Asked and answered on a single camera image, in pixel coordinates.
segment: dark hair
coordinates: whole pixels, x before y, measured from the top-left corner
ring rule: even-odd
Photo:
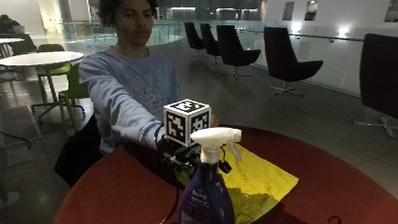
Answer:
[[[157,0],[147,0],[151,5],[152,15],[156,15]],[[124,0],[100,0],[99,17],[104,26],[112,26],[115,21],[115,10],[123,4]]]
[[[0,16],[0,20],[2,20],[2,21],[7,21],[7,20],[10,20],[10,16],[6,15],[6,14],[3,14],[3,15]]]

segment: white cube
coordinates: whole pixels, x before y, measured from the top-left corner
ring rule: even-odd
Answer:
[[[165,138],[195,145],[191,133],[211,128],[212,107],[193,100],[183,100],[164,107]]]

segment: spray nozzle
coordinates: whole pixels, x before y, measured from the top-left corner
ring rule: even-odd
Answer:
[[[220,147],[224,145],[232,150],[239,161],[241,157],[236,142],[241,139],[241,130],[233,128],[208,128],[191,134],[191,138],[201,144],[201,161],[216,163],[220,160]]]

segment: hand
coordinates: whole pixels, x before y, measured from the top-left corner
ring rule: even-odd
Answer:
[[[219,123],[219,118],[216,116],[216,114],[212,114],[212,118],[211,118],[211,128],[215,128],[220,125]]]

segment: spray bottle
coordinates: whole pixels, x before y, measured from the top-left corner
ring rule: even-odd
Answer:
[[[232,149],[241,160],[235,142],[240,142],[241,130],[209,128],[191,134],[193,141],[201,144],[199,169],[185,188],[180,201],[180,224],[233,224],[235,207],[219,167],[224,171],[231,166],[220,161],[220,149],[224,145]]]

